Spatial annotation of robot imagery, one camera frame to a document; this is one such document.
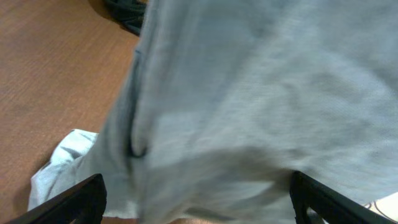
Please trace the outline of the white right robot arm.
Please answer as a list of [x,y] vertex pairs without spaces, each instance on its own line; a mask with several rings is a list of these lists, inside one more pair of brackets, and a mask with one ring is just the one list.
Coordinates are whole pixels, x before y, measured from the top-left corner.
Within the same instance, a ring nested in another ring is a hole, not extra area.
[[395,223],[398,221],[398,193],[367,203],[365,207]]

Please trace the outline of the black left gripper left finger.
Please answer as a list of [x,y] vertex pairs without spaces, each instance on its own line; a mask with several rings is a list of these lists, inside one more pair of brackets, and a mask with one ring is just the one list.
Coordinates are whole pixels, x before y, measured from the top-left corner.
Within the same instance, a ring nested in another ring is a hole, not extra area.
[[95,174],[7,224],[100,224],[106,196],[103,176]]

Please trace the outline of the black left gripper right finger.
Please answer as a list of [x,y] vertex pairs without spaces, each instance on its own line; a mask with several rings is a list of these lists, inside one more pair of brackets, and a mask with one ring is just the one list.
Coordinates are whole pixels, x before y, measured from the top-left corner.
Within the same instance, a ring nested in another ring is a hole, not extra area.
[[295,171],[290,198],[297,224],[394,224],[308,175]]

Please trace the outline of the light blue t-shirt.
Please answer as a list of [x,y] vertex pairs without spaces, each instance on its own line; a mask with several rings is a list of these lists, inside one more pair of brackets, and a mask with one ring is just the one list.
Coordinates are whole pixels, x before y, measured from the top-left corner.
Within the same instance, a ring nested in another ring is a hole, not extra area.
[[396,1],[150,1],[102,131],[58,145],[29,208],[99,173],[107,217],[293,223],[295,170],[397,191]]

